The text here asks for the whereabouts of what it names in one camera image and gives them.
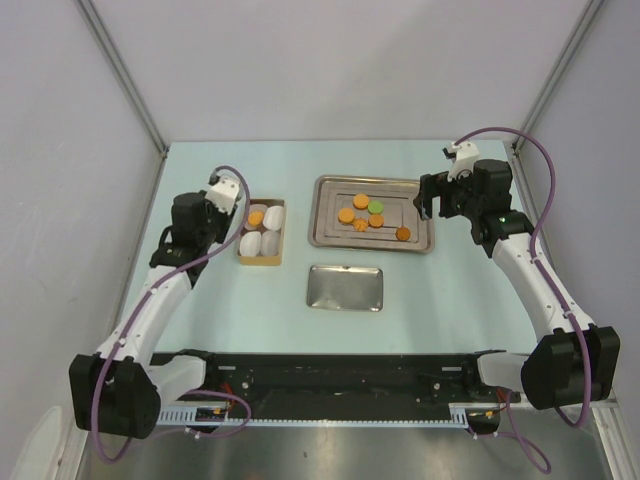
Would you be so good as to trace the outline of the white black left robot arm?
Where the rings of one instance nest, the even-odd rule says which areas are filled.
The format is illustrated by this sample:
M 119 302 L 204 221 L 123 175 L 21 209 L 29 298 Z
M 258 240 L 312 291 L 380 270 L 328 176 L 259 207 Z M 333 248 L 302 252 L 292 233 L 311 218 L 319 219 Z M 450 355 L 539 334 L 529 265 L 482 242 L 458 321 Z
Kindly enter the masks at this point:
M 230 234 L 238 191 L 212 189 L 176 196 L 171 223 L 161 233 L 136 304 L 92 355 L 77 355 L 69 367 L 76 426 L 135 439 L 148 437 L 164 407 L 187 392 L 207 400 L 221 376 L 203 358 L 178 354 L 168 363 L 151 360 L 169 320 L 208 264 L 207 254 L 234 241 Z

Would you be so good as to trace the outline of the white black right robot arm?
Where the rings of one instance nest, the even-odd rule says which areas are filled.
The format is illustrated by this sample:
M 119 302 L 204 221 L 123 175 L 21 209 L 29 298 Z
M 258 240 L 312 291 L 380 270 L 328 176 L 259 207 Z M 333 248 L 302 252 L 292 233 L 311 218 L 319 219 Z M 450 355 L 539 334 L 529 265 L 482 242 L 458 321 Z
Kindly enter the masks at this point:
M 459 178 L 446 172 L 419 180 L 414 205 L 424 220 L 462 216 L 471 236 L 504 273 L 531 320 L 537 345 L 528 354 L 489 351 L 461 376 L 463 393 L 484 401 L 497 387 L 524 394 L 538 410 L 605 400 L 612 389 L 620 338 L 599 327 L 571 298 L 545 258 L 534 227 L 513 209 L 510 165 L 479 160 Z

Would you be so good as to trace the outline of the green sandwich cookie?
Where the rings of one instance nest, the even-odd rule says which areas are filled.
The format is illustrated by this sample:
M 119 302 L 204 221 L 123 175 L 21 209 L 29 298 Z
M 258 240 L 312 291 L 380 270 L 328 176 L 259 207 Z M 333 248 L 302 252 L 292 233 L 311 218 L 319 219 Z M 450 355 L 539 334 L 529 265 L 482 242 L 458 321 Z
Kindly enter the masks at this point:
M 384 204 L 378 200 L 369 202 L 367 210 L 370 214 L 382 214 L 384 212 Z

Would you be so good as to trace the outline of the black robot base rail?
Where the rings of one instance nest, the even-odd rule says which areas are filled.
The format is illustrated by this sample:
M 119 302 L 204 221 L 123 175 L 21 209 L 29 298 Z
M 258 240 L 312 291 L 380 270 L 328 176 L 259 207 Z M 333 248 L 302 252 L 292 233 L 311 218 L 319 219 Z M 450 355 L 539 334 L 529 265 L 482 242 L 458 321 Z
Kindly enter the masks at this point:
M 414 423 L 449 420 L 456 403 L 497 412 L 507 398 L 481 382 L 475 354 L 198 355 L 203 389 L 233 395 L 233 420 Z

